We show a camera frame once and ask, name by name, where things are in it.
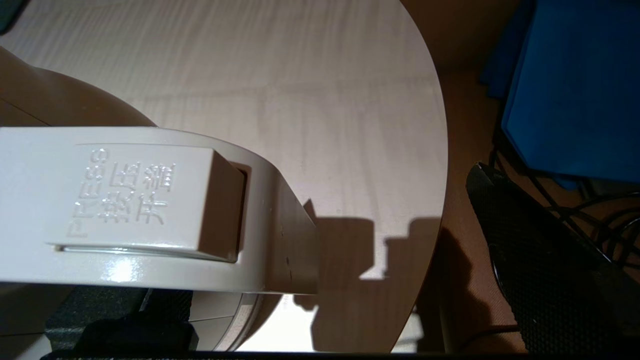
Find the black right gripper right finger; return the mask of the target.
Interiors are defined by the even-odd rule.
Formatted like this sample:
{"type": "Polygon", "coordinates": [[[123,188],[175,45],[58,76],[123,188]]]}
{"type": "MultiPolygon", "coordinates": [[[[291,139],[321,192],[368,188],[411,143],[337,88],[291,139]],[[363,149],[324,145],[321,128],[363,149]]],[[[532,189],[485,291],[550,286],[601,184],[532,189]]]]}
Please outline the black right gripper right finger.
{"type": "Polygon", "coordinates": [[[639,358],[638,281],[487,164],[466,191],[529,353],[639,358]]]}

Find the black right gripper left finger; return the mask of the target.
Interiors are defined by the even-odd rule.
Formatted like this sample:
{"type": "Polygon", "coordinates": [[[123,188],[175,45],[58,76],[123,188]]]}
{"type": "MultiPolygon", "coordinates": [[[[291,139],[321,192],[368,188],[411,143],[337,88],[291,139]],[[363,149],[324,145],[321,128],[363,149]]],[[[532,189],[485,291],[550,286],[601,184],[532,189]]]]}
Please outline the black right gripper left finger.
{"type": "Polygon", "coordinates": [[[180,289],[76,287],[45,322],[55,351],[194,351],[194,293],[180,289]]]}

